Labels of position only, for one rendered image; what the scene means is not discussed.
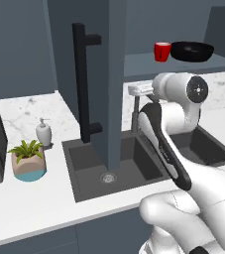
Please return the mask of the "dark grey double sink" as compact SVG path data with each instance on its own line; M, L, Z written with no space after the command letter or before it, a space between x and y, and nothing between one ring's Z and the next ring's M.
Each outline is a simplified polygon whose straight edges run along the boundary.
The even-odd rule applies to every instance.
M172 137L182 155L201 165L225 166L225 146L202 127ZM80 140L62 143L74 199L77 202L166 181L169 175L156 151L143 135L124 131L120 168L109 172L91 144ZM114 173L117 181L103 184L100 176Z

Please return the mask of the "blue-grey closed cabinet door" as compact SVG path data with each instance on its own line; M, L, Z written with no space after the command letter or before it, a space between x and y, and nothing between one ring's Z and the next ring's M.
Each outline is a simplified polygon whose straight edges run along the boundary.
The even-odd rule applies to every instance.
M55 89L48 0L0 0L0 99Z

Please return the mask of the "blue-grey base cabinet door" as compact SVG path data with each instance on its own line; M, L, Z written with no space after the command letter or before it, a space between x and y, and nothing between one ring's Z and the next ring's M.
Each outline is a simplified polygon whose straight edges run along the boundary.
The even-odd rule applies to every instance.
M139 254L152 233L137 208L75 226L79 254Z
M78 254L73 226L0 246L0 254Z

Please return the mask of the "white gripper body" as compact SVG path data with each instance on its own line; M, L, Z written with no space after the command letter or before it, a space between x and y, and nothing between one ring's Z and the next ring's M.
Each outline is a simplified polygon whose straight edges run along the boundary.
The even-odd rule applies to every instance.
M144 96L154 92L150 82L134 82L128 85L128 92L132 96Z

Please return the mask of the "blue-grey wall cabinet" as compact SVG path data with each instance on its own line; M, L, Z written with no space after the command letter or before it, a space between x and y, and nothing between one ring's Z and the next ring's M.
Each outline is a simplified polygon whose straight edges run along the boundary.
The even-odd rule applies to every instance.
M200 42L214 47L204 63L154 59L156 42ZM128 0L124 77L152 79L161 72L225 71L225 0Z

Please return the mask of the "round metal sink drain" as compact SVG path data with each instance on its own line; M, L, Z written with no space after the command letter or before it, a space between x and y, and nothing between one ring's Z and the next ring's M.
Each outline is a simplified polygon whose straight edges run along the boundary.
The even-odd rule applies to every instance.
M103 184L112 184L117 181L117 176L114 173L104 173L100 176L100 181Z

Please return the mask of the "red cup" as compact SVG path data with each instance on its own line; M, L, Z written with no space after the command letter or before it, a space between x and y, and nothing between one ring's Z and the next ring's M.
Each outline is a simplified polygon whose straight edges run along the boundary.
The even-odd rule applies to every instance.
M155 43L154 45L154 54L155 60L160 63L164 63L169 58L171 44L165 42Z

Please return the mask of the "green plant in beige pot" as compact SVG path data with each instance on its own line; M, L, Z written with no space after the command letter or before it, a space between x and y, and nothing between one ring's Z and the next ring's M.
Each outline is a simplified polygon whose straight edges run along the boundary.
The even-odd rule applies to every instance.
M37 181L47 172L44 147L37 140L31 143L22 140L20 146L15 146L8 153L11 155L13 174L22 182Z

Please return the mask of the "blue-grey open cabinet door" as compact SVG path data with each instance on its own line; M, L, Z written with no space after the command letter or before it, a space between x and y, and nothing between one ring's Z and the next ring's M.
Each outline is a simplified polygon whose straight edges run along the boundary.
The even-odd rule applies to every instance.
M60 95L77 122L72 24L97 34L101 44L86 48L89 121L102 132L90 137L102 163L109 170L120 166L121 117L127 0L48 0L51 33Z

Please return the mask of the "grey sink tap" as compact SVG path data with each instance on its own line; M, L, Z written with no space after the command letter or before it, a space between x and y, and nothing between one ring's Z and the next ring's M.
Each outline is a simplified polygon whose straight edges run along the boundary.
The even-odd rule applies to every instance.
M138 116L139 116L140 96L134 97L134 110L132 113L131 131L133 134L138 133Z

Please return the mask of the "black bowl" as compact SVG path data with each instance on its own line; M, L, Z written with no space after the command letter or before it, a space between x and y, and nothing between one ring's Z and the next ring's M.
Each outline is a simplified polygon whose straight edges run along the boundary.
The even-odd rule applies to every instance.
M208 61L214 53L214 47L199 42L173 42L170 55L182 62L203 63Z

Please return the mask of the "white soap dispenser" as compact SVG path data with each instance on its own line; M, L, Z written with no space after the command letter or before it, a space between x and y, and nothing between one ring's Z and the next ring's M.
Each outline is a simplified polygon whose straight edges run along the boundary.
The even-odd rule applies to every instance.
M44 118L40 118L40 124L36 127L36 134L39 142L42 143L44 147L52 143L52 129Z

